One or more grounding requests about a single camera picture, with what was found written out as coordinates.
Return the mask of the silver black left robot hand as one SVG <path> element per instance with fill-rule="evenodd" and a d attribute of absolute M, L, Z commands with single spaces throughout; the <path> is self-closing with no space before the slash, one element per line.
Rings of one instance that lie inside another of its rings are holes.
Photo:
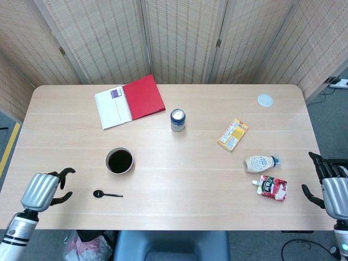
<path fill-rule="evenodd" d="M 66 176 L 75 173 L 75 169 L 68 167 L 60 173 L 53 171 L 50 173 L 36 173 L 24 192 L 21 204 L 24 209 L 29 209 L 38 213 L 44 212 L 50 206 L 66 202 L 73 194 L 67 192 L 63 197 L 54 198 L 58 186 L 63 190 L 66 183 Z"/>

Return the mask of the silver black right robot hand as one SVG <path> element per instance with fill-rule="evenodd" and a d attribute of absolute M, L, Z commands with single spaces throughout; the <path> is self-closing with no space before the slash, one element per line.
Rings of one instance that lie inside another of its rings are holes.
<path fill-rule="evenodd" d="M 319 179 L 323 198 L 315 197 L 309 188 L 302 184 L 305 197 L 324 209 L 335 220 L 347 220 L 347 160 L 325 159 L 309 152 Z"/>

